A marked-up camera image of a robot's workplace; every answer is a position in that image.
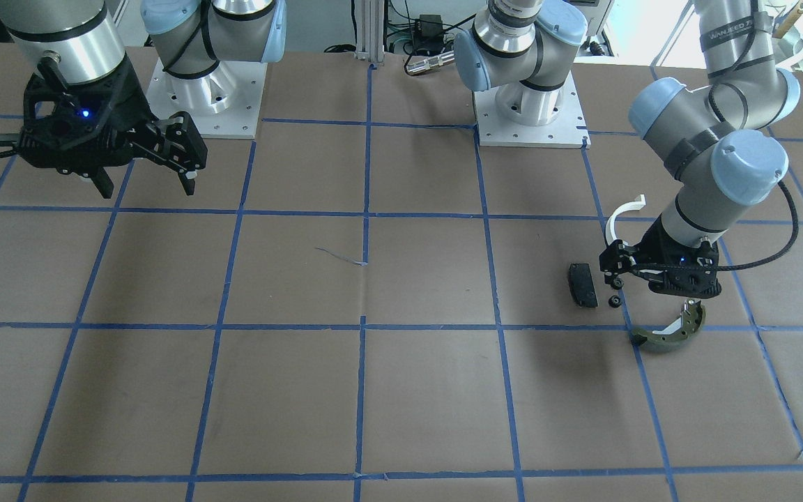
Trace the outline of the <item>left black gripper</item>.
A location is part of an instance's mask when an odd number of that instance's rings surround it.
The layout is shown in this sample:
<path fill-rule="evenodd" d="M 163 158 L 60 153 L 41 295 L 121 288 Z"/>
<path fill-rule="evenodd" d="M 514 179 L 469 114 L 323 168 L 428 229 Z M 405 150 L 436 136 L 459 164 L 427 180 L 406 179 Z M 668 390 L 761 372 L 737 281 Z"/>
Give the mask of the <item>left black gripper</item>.
<path fill-rule="evenodd" d="M 663 261 L 663 242 L 664 238 L 660 233 L 650 233 L 636 245 L 629 245 L 621 238 L 608 244 L 605 251 L 599 255 L 599 266 L 608 278 L 609 286 L 614 290 L 624 288 L 621 275 L 625 273 L 642 277 L 644 280 L 660 280 L 663 271 L 659 267 L 649 267 L 649 265 L 660 264 Z"/>

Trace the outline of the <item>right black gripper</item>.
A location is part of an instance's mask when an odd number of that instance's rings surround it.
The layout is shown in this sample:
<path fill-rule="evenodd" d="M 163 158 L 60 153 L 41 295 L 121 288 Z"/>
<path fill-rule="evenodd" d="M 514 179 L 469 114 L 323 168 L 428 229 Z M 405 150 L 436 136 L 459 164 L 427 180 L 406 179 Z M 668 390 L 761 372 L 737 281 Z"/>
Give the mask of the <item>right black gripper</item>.
<path fill-rule="evenodd" d="M 185 194 L 194 196 L 197 171 L 206 168 L 208 149 L 188 112 L 159 120 L 148 110 L 121 110 L 120 131 L 124 143 L 120 165 L 140 157 L 164 165 L 178 172 Z M 89 180 L 103 198 L 114 196 L 114 182 L 105 168 L 97 168 Z"/>

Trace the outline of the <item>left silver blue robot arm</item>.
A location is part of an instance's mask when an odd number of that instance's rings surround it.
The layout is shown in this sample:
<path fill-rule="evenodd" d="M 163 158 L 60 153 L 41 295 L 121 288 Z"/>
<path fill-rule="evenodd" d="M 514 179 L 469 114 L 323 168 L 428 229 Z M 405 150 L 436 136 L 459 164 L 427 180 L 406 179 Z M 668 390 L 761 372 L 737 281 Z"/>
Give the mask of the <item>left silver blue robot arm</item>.
<path fill-rule="evenodd" d="M 657 294 L 714 298 L 718 239 L 781 185 L 789 156 L 763 128 L 787 117 L 800 83 L 777 66 L 772 17 L 758 1 L 696 1 L 708 85 L 663 77 L 628 112 L 635 132 L 682 185 L 636 245 L 608 241 L 605 282 L 625 273 Z M 583 13 L 564 1 L 489 1 L 453 43 L 460 79 L 474 92 L 509 86 L 524 98 L 562 88 L 586 35 Z"/>

